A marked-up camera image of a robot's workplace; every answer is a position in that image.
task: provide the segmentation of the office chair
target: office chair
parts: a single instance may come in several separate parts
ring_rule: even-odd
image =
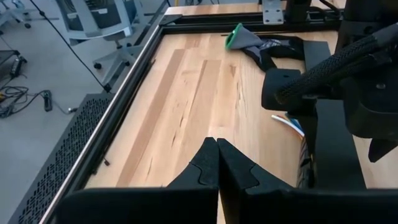
[[[17,22],[23,23],[27,29],[30,29],[30,24],[26,22],[26,16],[30,12],[37,11],[36,9],[25,9],[25,5],[20,1],[16,1],[16,3],[14,3],[16,5],[15,9],[8,7],[5,0],[0,0],[0,3],[6,8],[6,11],[1,12],[0,14],[0,26],[11,19],[15,19]]]
[[[120,64],[130,66],[136,59],[133,55],[142,50],[142,46],[123,46],[119,43],[136,30],[147,26],[143,23],[144,14],[138,0],[57,0],[57,4],[71,45],[98,37],[116,43],[114,52],[93,61],[95,69],[102,68],[100,62],[113,61],[102,84],[109,83]]]

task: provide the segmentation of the gray floor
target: gray floor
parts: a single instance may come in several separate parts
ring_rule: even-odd
[[[220,1],[221,3],[256,2]],[[35,0],[35,2],[47,17],[59,17],[59,10],[54,1]],[[33,8],[29,1],[24,3],[27,7]],[[150,0],[142,3],[144,12],[154,12],[161,1]],[[210,0],[204,0],[202,4],[210,4]],[[61,21],[53,23],[61,33],[64,33]],[[86,94],[102,91],[88,70],[70,52],[47,21],[34,21],[31,24],[32,28],[26,29],[22,24],[12,21],[0,28],[4,32],[0,39],[0,49],[6,50],[10,46],[28,60],[28,63],[23,65],[23,74],[26,78],[18,77],[8,85],[26,86],[31,93],[50,90],[53,99],[65,110],[77,107]],[[92,60],[112,52],[114,48],[114,43],[103,39],[86,41],[73,47],[99,78],[101,74],[92,68]],[[0,80],[8,73],[11,63],[12,60],[9,60],[0,66]],[[127,69],[124,69],[118,83],[126,73]],[[43,100],[37,98],[24,111],[0,119],[0,223],[6,223],[11,217],[72,116],[61,113],[57,108],[46,113]]]

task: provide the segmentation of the wooden table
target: wooden table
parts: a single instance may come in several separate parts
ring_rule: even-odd
[[[335,1],[344,7],[344,1]],[[167,14],[255,12],[257,4],[171,7]],[[336,32],[290,34],[326,40]],[[207,136],[226,138],[250,159],[295,185],[300,139],[261,107],[264,73],[240,51],[224,49],[220,34],[166,35],[155,64],[101,165],[86,187],[166,186],[195,155]],[[274,59],[279,68],[303,63]],[[354,138],[368,187],[398,187],[398,150],[368,161],[368,139]]]

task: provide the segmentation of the black vent grille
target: black vent grille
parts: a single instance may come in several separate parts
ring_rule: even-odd
[[[9,223],[38,223],[112,100],[113,94],[86,95]]]

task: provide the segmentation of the black metal frame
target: black metal frame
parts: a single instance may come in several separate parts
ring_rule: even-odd
[[[88,142],[81,162],[72,170],[73,175],[65,182],[65,186],[59,191],[57,202],[76,190],[84,188],[90,175],[96,170],[98,161],[104,159],[104,155],[111,144],[113,137],[122,123],[129,106],[134,101],[142,81],[149,72],[153,61],[153,55],[157,50],[164,35],[168,34],[192,34],[192,33],[223,33],[231,32],[237,23],[252,32],[314,32],[323,30],[338,31],[341,19],[325,19],[319,12],[310,11],[309,20],[298,23],[285,23],[277,26],[266,26],[262,23],[262,13],[239,13],[239,14],[215,14],[205,16],[164,16],[158,28],[152,34],[141,55],[137,59],[131,74],[125,79],[125,84],[115,96],[108,108],[108,113],[103,116],[99,128],[93,133]],[[50,207],[45,217],[48,222],[52,218],[54,206]]]

